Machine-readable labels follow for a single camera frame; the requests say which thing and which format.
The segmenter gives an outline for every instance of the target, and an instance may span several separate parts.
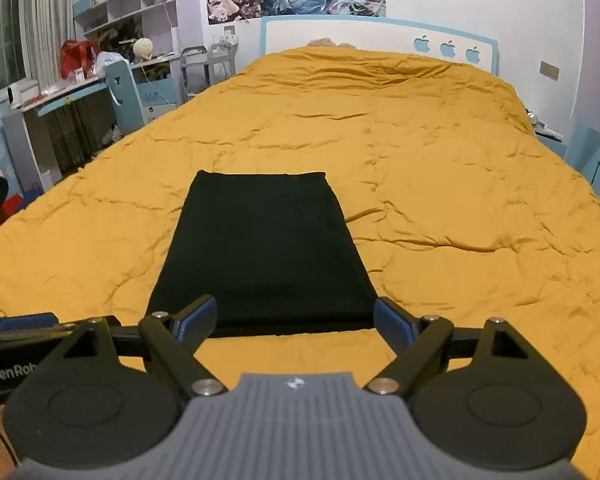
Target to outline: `headboard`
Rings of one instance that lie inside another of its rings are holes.
[[[350,43],[363,50],[431,56],[498,73],[497,41],[425,23],[324,14],[267,16],[261,34],[261,56],[331,38],[336,44]]]

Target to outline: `triangular cutout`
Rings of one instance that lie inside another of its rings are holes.
[[[514,359],[527,359],[528,357],[508,333],[501,331],[496,332],[491,353],[495,357],[511,357]]]
[[[82,334],[80,339],[74,343],[64,353],[65,359],[73,359],[75,357],[96,357],[98,351],[96,349],[96,335],[90,330]]]

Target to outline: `black round motor cover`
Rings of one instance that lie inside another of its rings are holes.
[[[580,398],[556,373],[502,358],[433,378],[413,397],[414,421],[441,450],[500,471],[570,458],[584,432]]]
[[[178,399],[159,379],[78,360],[37,370],[9,398],[4,426],[20,458],[64,469],[113,465],[139,456],[174,427]]]

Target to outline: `folded black cloth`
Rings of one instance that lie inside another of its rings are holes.
[[[147,312],[203,294],[213,336],[371,328],[377,297],[324,173],[200,171]]]

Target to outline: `wrinkled bedding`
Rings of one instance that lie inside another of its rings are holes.
[[[503,316],[584,399],[574,463],[600,478],[600,199],[534,137],[513,88],[467,65],[309,47],[257,60],[103,152],[0,228],[0,315],[135,323],[198,170],[325,171],[378,294],[456,325]],[[373,330],[208,340],[242,372],[392,359]]]

